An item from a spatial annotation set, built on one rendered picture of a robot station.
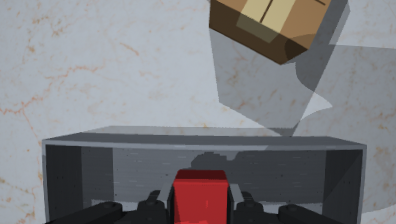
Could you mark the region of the brown cardboard box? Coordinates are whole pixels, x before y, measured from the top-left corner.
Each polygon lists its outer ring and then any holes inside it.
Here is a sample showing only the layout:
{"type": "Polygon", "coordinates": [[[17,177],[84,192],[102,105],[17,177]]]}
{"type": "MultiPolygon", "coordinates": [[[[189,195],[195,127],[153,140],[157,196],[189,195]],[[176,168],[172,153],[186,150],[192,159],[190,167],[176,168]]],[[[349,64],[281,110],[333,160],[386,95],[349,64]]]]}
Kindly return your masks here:
{"type": "Polygon", "coordinates": [[[210,0],[209,28],[282,65],[309,50],[331,0],[210,0]]]}

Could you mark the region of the red block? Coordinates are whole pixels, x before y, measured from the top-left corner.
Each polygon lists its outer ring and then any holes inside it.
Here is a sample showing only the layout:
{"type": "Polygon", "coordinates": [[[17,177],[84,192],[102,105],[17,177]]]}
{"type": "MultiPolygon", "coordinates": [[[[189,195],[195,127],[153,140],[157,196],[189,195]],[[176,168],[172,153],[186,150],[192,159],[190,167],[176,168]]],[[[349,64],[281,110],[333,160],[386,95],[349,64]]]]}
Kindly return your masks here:
{"type": "Polygon", "coordinates": [[[227,187],[223,170],[179,170],[174,186],[174,224],[226,224],[227,187]]]}

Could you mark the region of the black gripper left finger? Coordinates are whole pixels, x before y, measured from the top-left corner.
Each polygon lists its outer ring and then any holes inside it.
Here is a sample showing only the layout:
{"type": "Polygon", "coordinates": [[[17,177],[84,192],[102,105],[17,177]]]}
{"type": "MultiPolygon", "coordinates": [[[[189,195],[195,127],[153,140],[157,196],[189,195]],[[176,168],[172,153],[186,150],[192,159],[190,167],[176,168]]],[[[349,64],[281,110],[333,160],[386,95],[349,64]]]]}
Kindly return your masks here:
{"type": "Polygon", "coordinates": [[[122,204],[106,201],[44,224],[174,224],[174,186],[164,183],[134,211],[123,211],[122,204]]]}

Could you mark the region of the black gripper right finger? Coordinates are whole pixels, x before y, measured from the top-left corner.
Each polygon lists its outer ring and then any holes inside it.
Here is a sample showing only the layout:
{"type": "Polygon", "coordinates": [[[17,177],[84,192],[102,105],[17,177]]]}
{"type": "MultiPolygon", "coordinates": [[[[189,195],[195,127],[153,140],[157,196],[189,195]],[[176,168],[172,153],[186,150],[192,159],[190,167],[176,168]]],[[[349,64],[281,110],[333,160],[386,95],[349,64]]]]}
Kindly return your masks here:
{"type": "Polygon", "coordinates": [[[227,187],[226,224],[343,223],[295,204],[280,206],[278,214],[264,212],[263,205],[261,203],[255,202],[250,193],[246,191],[240,191],[238,184],[229,184],[229,187],[227,187]]]}

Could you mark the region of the dark grey open box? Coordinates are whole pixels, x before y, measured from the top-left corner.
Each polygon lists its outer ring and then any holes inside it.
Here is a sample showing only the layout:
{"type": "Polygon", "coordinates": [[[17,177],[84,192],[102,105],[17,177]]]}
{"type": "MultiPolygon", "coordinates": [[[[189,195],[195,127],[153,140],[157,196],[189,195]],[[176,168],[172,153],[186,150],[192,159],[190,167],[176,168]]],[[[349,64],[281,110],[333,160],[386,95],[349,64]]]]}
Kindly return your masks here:
{"type": "Polygon", "coordinates": [[[343,224],[360,224],[366,156],[366,144],[329,136],[48,138],[42,140],[46,223],[106,201],[136,210],[150,192],[173,183],[179,170],[223,170],[228,183],[249,192],[264,212],[278,214],[280,206],[296,204],[343,224]]]}

